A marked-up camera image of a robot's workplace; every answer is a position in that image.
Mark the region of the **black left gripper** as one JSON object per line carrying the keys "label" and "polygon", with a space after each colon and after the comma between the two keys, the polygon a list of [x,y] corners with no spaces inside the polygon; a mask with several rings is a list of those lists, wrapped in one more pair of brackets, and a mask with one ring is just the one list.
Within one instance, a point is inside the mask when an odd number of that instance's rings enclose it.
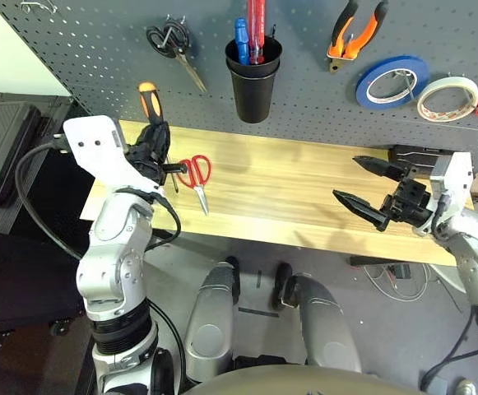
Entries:
{"label": "black left gripper", "polygon": [[184,163],[167,162],[169,147],[169,124],[166,121],[156,127],[148,124],[142,129],[137,144],[128,147],[125,157],[145,178],[164,186],[169,174],[188,172],[188,166]]}

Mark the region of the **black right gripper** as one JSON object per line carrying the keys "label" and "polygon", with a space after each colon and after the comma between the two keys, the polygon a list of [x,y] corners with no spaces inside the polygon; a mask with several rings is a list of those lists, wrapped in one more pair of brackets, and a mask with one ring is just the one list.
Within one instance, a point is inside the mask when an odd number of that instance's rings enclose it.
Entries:
{"label": "black right gripper", "polygon": [[385,199],[386,215],[373,208],[369,202],[351,193],[336,189],[332,191],[340,204],[371,223],[376,230],[385,231],[390,219],[413,226],[422,226],[433,214],[427,208],[430,193],[426,190],[426,186],[414,179],[402,180],[407,174],[404,167],[372,156],[354,156],[352,160],[372,174],[400,181],[394,193],[387,195]]}

